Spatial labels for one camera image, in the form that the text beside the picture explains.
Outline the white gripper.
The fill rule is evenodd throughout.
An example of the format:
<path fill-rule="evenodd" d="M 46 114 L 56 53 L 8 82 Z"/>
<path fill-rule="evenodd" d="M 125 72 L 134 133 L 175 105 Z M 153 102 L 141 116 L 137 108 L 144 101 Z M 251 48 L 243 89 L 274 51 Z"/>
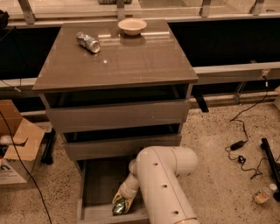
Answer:
<path fill-rule="evenodd" d="M 136 175 L 130 173 L 128 177 L 120 186 L 120 192 L 115 194 L 112 200 L 113 205 L 124 203 L 124 213 L 127 214 L 134 202 L 134 198 L 137 195 L 139 189 L 139 181 Z"/>

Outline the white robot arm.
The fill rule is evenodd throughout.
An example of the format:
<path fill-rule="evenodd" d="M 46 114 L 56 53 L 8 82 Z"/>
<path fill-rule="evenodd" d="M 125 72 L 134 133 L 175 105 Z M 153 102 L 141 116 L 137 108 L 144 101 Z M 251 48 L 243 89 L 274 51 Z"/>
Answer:
<path fill-rule="evenodd" d="M 150 146 L 129 163 L 129 175 L 112 200 L 114 215 L 126 214 L 142 194 L 150 224 L 200 224 L 178 177 L 197 169 L 196 153 L 182 146 Z"/>

